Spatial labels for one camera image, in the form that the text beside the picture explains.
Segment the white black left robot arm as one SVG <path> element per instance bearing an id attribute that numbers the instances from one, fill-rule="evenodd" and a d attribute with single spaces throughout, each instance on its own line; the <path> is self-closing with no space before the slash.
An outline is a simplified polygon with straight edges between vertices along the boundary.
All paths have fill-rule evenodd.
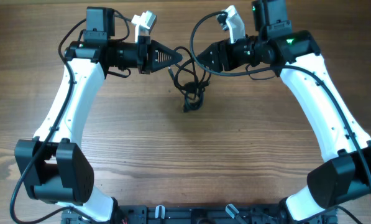
<path id="1" fill-rule="evenodd" d="M 75 25 L 79 37 L 58 46 L 64 64 L 62 82 L 43 123 L 30 140 L 17 142 L 14 155 L 21 173 L 18 187 L 34 200 L 55 204 L 84 223 L 127 223 L 117 200 L 94 184 L 94 171 L 81 149 L 83 129 L 93 100 L 108 75 L 127 78 L 132 69 L 150 74 L 181 60 L 181 55 L 152 40 L 154 13 L 125 18 L 135 41 L 115 38 L 112 8 L 89 7 Z"/>

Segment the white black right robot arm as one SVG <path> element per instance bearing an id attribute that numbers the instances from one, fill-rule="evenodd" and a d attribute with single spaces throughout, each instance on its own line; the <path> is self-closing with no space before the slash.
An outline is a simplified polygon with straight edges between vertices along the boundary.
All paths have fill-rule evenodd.
<path id="1" fill-rule="evenodd" d="M 271 70 L 294 94 L 318 140 L 323 163 L 307 184 L 284 198 L 276 223 L 325 222 L 343 203 L 371 196 L 371 137 L 354 119 L 336 90 L 321 49 L 307 30 L 294 31 L 284 1 L 254 1 L 256 36 L 245 33 L 236 8 L 214 13 L 229 38 L 211 44 L 194 61 L 206 72 L 236 77 Z"/>

